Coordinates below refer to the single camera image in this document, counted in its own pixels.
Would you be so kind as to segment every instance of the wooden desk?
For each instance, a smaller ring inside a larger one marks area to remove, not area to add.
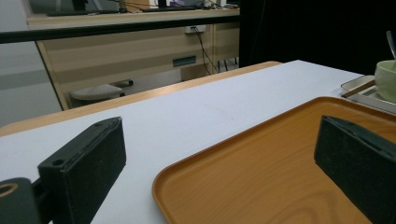
[[[165,223],[151,195],[162,169],[314,98],[340,97],[341,84],[360,76],[304,62],[263,63],[8,125],[0,129],[0,179],[37,179],[35,168],[48,155],[92,123],[120,116],[127,164],[92,223]],[[271,156],[281,154],[277,149]],[[311,156],[304,157],[312,162]],[[330,201],[338,203],[325,200],[319,210],[330,209],[339,223],[368,223],[331,183],[327,180],[322,187],[334,192],[337,196]],[[301,209],[303,215],[310,211],[304,204]]]
[[[194,18],[229,17],[239,10],[195,10],[166,13],[76,16],[47,18],[33,16],[28,20],[32,30],[70,28],[93,25],[193,20]],[[201,33],[209,59],[217,61],[239,55],[239,22],[208,24]],[[91,35],[37,41],[49,77],[63,109],[70,109],[70,91],[134,79],[181,69],[183,80],[203,77],[203,53],[196,34],[185,34],[185,27],[135,31],[110,35]],[[174,60],[196,57],[178,65]],[[208,59],[205,59],[212,74]]]

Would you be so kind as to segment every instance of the mug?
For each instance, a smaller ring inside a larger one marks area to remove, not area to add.
[[[396,60],[376,64],[375,85],[382,98],[396,104]]]

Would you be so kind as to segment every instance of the power outlet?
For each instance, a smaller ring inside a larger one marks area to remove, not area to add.
[[[196,30],[194,27],[198,30],[198,32],[202,33],[206,31],[206,25],[195,25],[195,26],[186,26],[186,34],[192,34],[196,33]]]

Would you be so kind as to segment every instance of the metal tray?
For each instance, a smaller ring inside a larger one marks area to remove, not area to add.
[[[374,76],[355,78],[341,85],[342,93],[344,94],[347,91],[352,91],[371,80],[374,80]],[[357,94],[348,97],[348,99],[396,114],[396,104],[383,99],[376,92],[376,86],[360,91]]]
[[[322,115],[396,143],[396,116],[318,98],[163,169],[153,197],[169,223],[370,223],[315,164]]]

